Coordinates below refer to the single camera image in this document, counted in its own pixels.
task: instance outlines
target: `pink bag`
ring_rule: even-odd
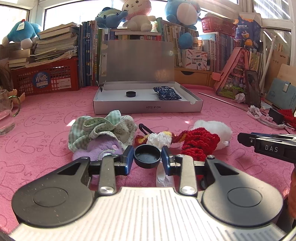
[[[247,94],[244,71],[249,69],[248,54],[245,48],[234,48],[221,73],[212,73],[216,94],[235,99],[239,93]]]

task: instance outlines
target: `red basket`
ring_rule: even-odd
[[[215,16],[202,19],[202,30],[204,33],[219,32],[234,38],[236,28],[235,24]]]
[[[78,58],[11,71],[13,86],[26,96],[79,90]]]

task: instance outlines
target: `purple plush toy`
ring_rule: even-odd
[[[116,139],[108,135],[101,135],[90,141],[87,150],[77,150],[73,154],[72,160],[76,160],[82,156],[89,156],[91,161],[97,161],[102,160],[104,156],[110,154],[121,155],[122,153],[122,148]]]

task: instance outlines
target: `silver screw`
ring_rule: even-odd
[[[213,160],[213,159],[215,159],[215,156],[214,155],[208,155],[207,159]]]
[[[192,195],[196,192],[194,187],[191,186],[184,186],[181,188],[181,192],[184,194]]]
[[[114,188],[109,186],[101,187],[100,192],[103,194],[112,194],[114,192]]]

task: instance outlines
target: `water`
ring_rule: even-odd
[[[0,135],[5,135],[15,127],[11,110],[0,112]]]

